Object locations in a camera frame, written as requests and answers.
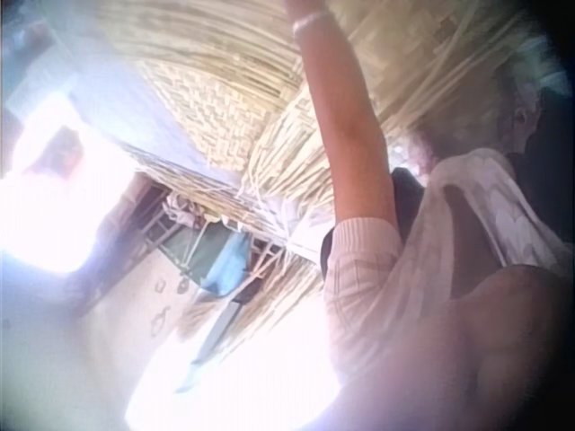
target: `fabric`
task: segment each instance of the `fabric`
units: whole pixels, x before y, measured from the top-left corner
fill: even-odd
[[[396,168],[392,172],[394,184],[395,212],[399,225],[399,234],[402,242],[407,241],[415,217],[420,210],[421,200],[425,189],[405,168]],[[333,230],[331,229],[322,242],[320,265],[323,279],[327,276],[327,261],[332,253]]]
[[[324,301],[333,365],[344,382],[451,296],[454,226],[444,188],[457,186],[502,267],[533,265],[572,279],[572,249],[528,205],[506,158],[480,149],[433,171],[411,234],[384,220],[338,224]]]

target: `raised arm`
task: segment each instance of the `raised arm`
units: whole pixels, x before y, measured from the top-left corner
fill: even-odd
[[[285,3],[293,23],[327,11],[323,0]],[[331,15],[300,28],[296,38],[332,170],[337,222],[374,217],[397,227],[385,138],[353,48]]]

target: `woven straw roof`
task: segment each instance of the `woven straw roof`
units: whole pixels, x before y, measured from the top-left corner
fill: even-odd
[[[491,76],[530,31],[514,11],[496,0],[330,6],[358,53],[393,153],[425,119],[462,141],[496,139],[500,90]],[[329,167],[281,0],[102,0],[97,15],[192,145],[211,164],[239,172],[242,183],[230,188],[128,149],[145,172],[280,244],[290,233],[261,211],[263,199],[297,201],[303,219],[332,211]],[[477,97],[462,101],[471,87]],[[219,354],[278,319],[277,307],[320,287],[317,269],[303,260],[274,273]],[[192,335],[221,305],[191,307],[182,331]]]

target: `black garment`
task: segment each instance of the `black garment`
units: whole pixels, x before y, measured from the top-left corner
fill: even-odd
[[[421,200],[425,189],[405,168],[397,168],[392,172],[395,195],[395,213],[397,214],[397,224],[399,225],[399,235],[403,243],[407,241],[411,227],[415,221],[417,213],[420,211]],[[332,252],[333,229],[323,238],[320,264],[322,267],[323,279],[327,274],[327,259]]]
[[[573,243],[573,102],[545,89],[536,132],[511,159],[517,183],[539,218]]]

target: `bangle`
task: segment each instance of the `bangle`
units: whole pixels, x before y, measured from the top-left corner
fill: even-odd
[[[321,20],[322,18],[325,18],[326,16],[330,16],[330,15],[331,15],[330,11],[318,11],[318,12],[310,13],[309,15],[307,15],[305,18],[302,18],[301,20],[297,20],[294,23],[294,36],[297,37],[297,35],[300,33],[301,30],[310,26],[314,22]]]

